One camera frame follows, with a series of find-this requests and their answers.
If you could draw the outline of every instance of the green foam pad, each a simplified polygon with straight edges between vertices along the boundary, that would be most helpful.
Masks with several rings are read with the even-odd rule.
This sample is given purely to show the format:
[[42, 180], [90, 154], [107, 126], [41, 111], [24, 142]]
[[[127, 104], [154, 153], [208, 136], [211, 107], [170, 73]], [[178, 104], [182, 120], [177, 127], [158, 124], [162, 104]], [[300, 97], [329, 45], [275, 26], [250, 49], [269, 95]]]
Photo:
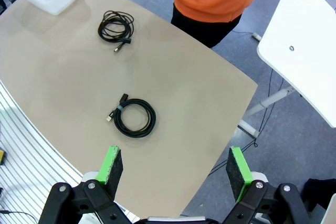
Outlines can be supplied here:
[[107, 184], [110, 174], [111, 174], [113, 164], [117, 161], [117, 157], [119, 153], [120, 153], [119, 147], [110, 146], [109, 150], [106, 153], [104, 161], [100, 167], [100, 170], [95, 178], [96, 180], [99, 181], [100, 184], [102, 185]]
[[248, 186], [254, 180], [250, 169], [239, 147], [231, 147], [226, 164], [226, 172], [230, 180], [233, 195], [239, 202]]

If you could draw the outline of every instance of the beige table surface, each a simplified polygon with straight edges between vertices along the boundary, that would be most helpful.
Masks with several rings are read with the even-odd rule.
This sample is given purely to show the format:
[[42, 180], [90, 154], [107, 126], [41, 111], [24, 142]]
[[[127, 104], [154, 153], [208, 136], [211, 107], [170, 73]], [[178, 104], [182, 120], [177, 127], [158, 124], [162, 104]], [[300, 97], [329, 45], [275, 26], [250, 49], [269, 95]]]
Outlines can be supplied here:
[[[109, 9], [135, 18], [132, 44], [117, 54], [116, 44], [97, 33]], [[80, 172], [98, 170], [108, 147], [120, 146], [124, 172], [116, 201], [140, 217], [182, 212], [257, 88], [219, 55], [129, 0], [76, 0], [58, 16], [16, 1], [0, 16], [0, 80]], [[106, 121], [124, 92], [154, 107], [157, 121], [148, 137], [128, 138]], [[136, 126], [145, 116], [129, 108], [123, 118]]]

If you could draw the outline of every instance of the yellow object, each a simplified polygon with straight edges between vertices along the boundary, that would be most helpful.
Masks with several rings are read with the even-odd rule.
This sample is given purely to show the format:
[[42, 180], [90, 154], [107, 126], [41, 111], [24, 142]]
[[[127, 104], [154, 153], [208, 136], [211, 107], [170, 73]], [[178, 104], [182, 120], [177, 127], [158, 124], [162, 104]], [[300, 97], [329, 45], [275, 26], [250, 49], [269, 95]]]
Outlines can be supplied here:
[[0, 150], [0, 165], [2, 165], [4, 158], [5, 158], [5, 152], [3, 150]]

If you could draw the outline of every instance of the screw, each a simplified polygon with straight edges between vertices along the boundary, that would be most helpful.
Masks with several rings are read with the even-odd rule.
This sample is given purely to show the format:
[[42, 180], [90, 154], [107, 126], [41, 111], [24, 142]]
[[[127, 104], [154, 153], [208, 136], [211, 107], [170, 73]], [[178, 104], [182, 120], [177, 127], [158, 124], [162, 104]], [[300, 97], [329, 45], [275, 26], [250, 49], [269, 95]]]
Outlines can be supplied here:
[[89, 189], [94, 189], [96, 187], [95, 183], [91, 182], [89, 185], [88, 185], [88, 188]]
[[256, 183], [256, 187], [257, 187], [257, 188], [263, 188], [264, 185], [263, 185], [261, 182], [257, 182], [257, 183]]
[[290, 187], [289, 186], [284, 186], [283, 187], [285, 191], [290, 191]]
[[65, 189], [67, 189], [66, 186], [61, 186], [61, 187], [59, 188], [59, 191], [65, 191]]

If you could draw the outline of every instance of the black pants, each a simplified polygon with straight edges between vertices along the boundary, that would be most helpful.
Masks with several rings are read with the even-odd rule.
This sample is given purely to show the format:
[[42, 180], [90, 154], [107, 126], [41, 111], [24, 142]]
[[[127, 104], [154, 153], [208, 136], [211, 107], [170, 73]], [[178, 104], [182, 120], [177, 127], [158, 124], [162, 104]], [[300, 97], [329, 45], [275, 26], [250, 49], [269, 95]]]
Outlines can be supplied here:
[[209, 48], [216, 46], [239, 23], [241, 15], [228, 23], [207, 23], [184, 16], [174, 5], [171, 23]]
[[302, 200], [310, 201], [309, 211], [312, 211], [316, 204], [327, 209], [331, 197], [336, 194], [336, 179], [318, 180], [310, 178], [304, 186]]

